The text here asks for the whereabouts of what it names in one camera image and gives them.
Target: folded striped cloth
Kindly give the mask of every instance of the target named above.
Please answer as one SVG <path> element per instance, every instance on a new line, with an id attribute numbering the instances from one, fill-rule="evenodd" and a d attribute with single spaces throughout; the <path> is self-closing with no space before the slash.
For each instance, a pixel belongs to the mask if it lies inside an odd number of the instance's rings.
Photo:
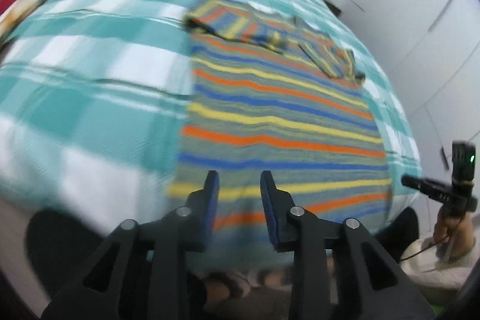
<path id="1" fill-rule="evenodd" d="M 296 52 L 304 51 L 329 77 L 355 79 L 353 52 L 338 48 L 325 34 L 313 33 L 298 16 L 281 19 L 241 2 L 200 0 L 185 19 L 190 29 L 224 40 L 260 45 L 278 53 L 287 51 L 290 57 L 302 57 L 303 53 Z"/>
<path id="2" fill-rule="evenodd" d="M 205 10 L 208 2 L 198 8 Z M 369 228 L 385 221 L 390 173 L 378 128 L 354 81 L 354 63 L 344 79 L 330 79 L 299 46 L 328 48 L 330 61 L 340 67 L 338 53 L 345 51 L 327 35 L 247 7 L 241 17 L 249 33 L 241 33 L 232 29 L 239 5 L 221 2 L 222 12 L 196 9 L 187 15 L 195 85 L 169 190 L 172 206 L 201 188 L 208 170 L 220 174 L 213 243 L 191 267 L 241 270 L 290 260 L 274 253 L 268 240 L 263 170 L 271 170 L 298 205 L 323 218 L 357 217 Z M 268 48 L 273 35 L 258 34 L 271 28 L 281 32 L 273 45 L 287 43 L 283 52 Z"/>

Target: white wardrobe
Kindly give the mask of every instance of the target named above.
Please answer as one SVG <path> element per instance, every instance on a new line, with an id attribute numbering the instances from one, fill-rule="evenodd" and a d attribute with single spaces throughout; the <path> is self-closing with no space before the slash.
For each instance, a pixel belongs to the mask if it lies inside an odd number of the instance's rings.
<path id="1" fill-rule="evenodd" d="M 441 147 L 449 159 L 455 139 L 480 151 L 480 1 L 348 0 L 340 19 L 389 76 L 424 174 L 448 180 Z M 474 191 L 480 196 L 480 186 Z M 429 207 L 431 219 L 438 204 Z"/>

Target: orange stripe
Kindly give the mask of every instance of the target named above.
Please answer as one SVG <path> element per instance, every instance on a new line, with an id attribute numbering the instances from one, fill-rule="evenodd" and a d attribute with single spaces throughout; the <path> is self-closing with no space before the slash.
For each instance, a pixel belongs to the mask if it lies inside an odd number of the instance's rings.
<path id="1" fill-rule="evenodd" d="M 202 23 L 205 23 L 205 22 L 210 22 L 211 20 L 215 19 L 215 18 L 218 18 L 219 16 L 221 16 L 223 14 L 223 12 L 225 11 L 225 8 L 223 7 L 218 7 L 218 8 L 215 8 L 213 9 L 210 13 L 208 13 L 207 15 L 205 16 L 201 16 L 198 19 L 198 21 L 202 22 Z"/>
<path id="2" fill-rule="evenodd" d="M 326 100 L 325 98 L 320 98 L 315 95 L 307 94 L 305 92 L 300 92 L 300 91 L 295 91 L 295 90 L 289 90 L 288 88 L 282 88 L 282 87 L 275 87 L 275 86 L 264 86 L 255 82 L 251 82 L 249 80 L 228 80 L 228 79 L 223 79 L 221 77 L 212 75 L 206 71 L 203 71 L 201 69 L 195 69 L 193 70 L 193 73 L 195 75 L 198 75 L 204 79 L 207 79 L 211 82 L 214 82 L 216 84 L 221 84 L 224 86 L 240 86 L 240 87 L 249 87 L 254 90 L 258 91 L 267 91 L 267 92 L 276 92 L 279 94 L 288 94 L 288 95 L 293 95 L 294 97 L 299 97 L 299 98 L 304 98 L 308 100 L 315 100 L 316 102 L 323 103 L 325 105 L 334 107 L 336 109 L 343 110 L 345 112 L 349 112 L 351 114 L 358 115 L 363 118 L 367 118 L 369 120 L 373 119 L 373 116 L 369 112 L 362 112 L 360 110 L 356 109 L 351 109 L 347 106 L 341 105 L 339 103 L 331 102 L 329 100 Z"/>
<path id="3" fill-rule="evenodd" d="M 236 46 L 234 44 L 223 44 L 220 41 L 212 40 L 212 39 L 206 38 L 206 37 L 203 37 L 202 40 L 204 40 L 207 43 L 210 43 L 214 46 L 217 46 L 217 47 L 219 47 L 223 50 L 226 50 L 226 51 L 231 51 L 233 49 L 233 50 L 239 51 L 241 53 L 247 53 L 248 55 L 266 57 L 267 59 L 273 60 L 277 63 L 285 64 L 285 65 L 288 65 L 289 67 L 300 68 L 300 69 L 306 70 L 308 72 L 311 72 L 311 73 L 313 73 L 317 76 L 320 76 L 324 79 L 330 79 L 323 72 L 321 72 L 319 70 L 316 70 L 315 68 L 308 67 L 306 65 L 302 65 L 302 64 L 299 64 L 299 63 L 295 63 L 295 62 L 290 62 L 290 61 L 287 61 L 287 60 L 282 60 L 278 57 L 268 55 L 268 53 L 265 53 L 265 52 L 254 51 L 254 50 L 251 50 L 251 49 L 247 49 L 245 47 Z M 340 83 L 340 84 L 344 85 L 344 86 L 352 87 L 352 88 L 355 88 L 355 89 L 357 89 L 359 87 L 357 84 L 349 83 L 349 82 L 346 82 L 344 80 L 336 79 L 335 81 L 337 83 Z"/>
<path id="4" fill-rule="evenodd" d="M 248 28 L 245 29 L 245 31 L 241 35 L 242 40 L 248 39 L 248 36 L 250 36 L 254 31 L 256 31 L 257 26 L 258 26 L 258 24 L 256 24 L 255 22 L 250 22 Z"/>
<path id="5" fill-rule="evenodd" d="M 305 33 L 307 38 L 310 39 L 310 41 L 313 41 L 316 44 L 321 44 L 321 45 L 325 45 L 325 46 L 332 46 L 332 44 L 333 44 L 332 40 L 324 41 L 323 39 L 321 39 L 320 37 L 318 37 L 318 36 L 316 36 L 312 33 L 309 33 L 307 31 L 303 31 L 303 32 Z"/>
<path id="6" fill-rule="evenodd" d="M 246 12 L 246 11 L 241 11 L 241 10 L 238 10 L 238 9 L 227 9 L 229 12 L 233 13 L 233 14 L 236 14 L 236 15 L 239 15 L 239 16 L 246 16 L 248 18 L 252 18 L 252 14 L 249 13 L 249 12 Z M 260 20 L 261 22 L 269 25 L 269 26 L 273 26 L 275 28 L 280 28 L 282 30 L 289 30 L 289 31 L 292 31 L 293 28 L 291 28 L 290 26 L 288 25 L 284 25 L 282 23 L 278 23 L 278 22 L 274 22 L 274 21 L 270 21 L 270 20 L 267 20 L 267 19 L 261 19 Z"/>
<path id="7" fill-rule="evenodd" d="M 340 147 L 337 145 L 320 144 L 309 141 L 285 140 L 269 135 L 234 136 L 227 133 L 212 132 L 193 125 L 184 126 L 182 129 L 182 135 L 211 141 L 213 143 L 235 145 L 237 147 L 262 143 L 284 149 L 348 153 L 351 155 L 370 156 L 375 158 L 383 158 L 386 155 L 385 151 L 370 151 L 361 148 Z"/>
<path id="8" fill-rule="evenodd" d="M 333 209 L 346 208 L 363 202 L 372 202 L 388 198 L 390 198 L 390 195 L 384 193 L 363 194 L 345 199 L 335 199 L 319 204 L 307 205 L 305 209 L 317 214 Z M 263 212 L 248 214 L 235 213 L 227 217 L 219 217 L 215 219 L 214 229 L 218 230 L 228 226 L 238 226 L 243 224 L 265 224 L 265 214 Z"/>

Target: metal screw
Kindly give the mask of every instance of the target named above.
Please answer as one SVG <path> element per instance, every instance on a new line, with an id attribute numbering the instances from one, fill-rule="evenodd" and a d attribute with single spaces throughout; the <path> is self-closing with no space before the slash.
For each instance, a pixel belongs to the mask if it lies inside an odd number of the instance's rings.
<path id="1" fill-rule="evenodd" d="M 191 213 L 190 208 L 186 206 L 181 206 L 177 209 L 177 215 L 180 217 L 187 217 Z"/>
<path id="2" fill-rule="evenodd" d="M 120 224 L 120 228 L 124 229 L 125 231 L 130 231 L 130 229 L 135 228 L 135 220 L 123 220 Z"/>
<path id="3" fill-rule="evenodd" d="M 357 229 L 360 226 L 360 222 L 357 219 L 347 219 L 346 225 L 349 228 Z"/>
<path id="4" fill-rule="evenodd" d="M 290 209 L 290 213 L 294 216 L 302 216 L 305 213 L 305 210 L 301 206 L 294 206 Z"/>

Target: wardrobe handle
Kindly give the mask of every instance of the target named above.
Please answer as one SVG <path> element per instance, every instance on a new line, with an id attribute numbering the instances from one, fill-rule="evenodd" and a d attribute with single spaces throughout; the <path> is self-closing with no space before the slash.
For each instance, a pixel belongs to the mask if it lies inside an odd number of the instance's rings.
<path id="1" fill-rule="evenodd" d="M 435 27 L 439 24 L 439 22 L 441 21 L 441 19 L 443 18 L 443 16 L 447 12 L 447 10 L 450 7 L 450 5 L 452 4 L 452 2 L 453 2 L 453 0 L 448 0 L 447 3 L 445 4 L 445 6 L 443 6 L 443 9 L 440 11 L 440 14 L 436 17 L 435 21 L 433 21 L 433 23 L 428 28 L 428 33 L 432 32 L 435 29 Z"/>
<path id="2" fill-rule="evenodd" d="M 357 2 L 354 2 L 352 0 L 350 0 L 350 2 L 356 5 L 356 7 L 358 7 L 361 11 L 365 11 L 365 9 L 362 6 L 360 6 Z"/>

